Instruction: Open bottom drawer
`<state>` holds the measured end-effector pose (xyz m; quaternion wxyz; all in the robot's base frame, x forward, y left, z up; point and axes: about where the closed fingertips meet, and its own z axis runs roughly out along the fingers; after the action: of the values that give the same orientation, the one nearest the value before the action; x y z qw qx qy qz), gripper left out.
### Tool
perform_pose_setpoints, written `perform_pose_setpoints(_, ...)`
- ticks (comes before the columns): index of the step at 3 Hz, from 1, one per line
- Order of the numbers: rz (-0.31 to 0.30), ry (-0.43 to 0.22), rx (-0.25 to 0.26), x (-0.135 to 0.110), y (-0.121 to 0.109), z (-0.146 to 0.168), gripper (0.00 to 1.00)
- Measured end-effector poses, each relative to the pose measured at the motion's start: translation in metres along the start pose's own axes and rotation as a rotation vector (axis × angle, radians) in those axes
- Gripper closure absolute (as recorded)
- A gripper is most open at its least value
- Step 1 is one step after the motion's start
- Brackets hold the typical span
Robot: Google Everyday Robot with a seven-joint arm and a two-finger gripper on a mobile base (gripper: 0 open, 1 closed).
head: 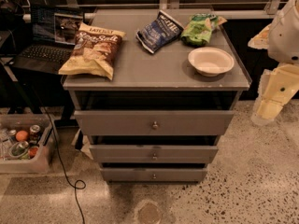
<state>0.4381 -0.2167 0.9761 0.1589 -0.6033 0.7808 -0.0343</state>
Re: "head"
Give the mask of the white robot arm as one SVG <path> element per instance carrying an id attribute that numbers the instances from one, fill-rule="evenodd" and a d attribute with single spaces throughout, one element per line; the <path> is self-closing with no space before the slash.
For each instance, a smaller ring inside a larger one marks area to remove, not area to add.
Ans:
<path id="1" fill-rule="evenodd" d="M 299 91 L 299 0 L 289 0 L 248 46 L 266 49 L 268 56 L 278 62 L 272 71 L 263 71 L 251 115 L 256 125 L 266 125 Z"/>

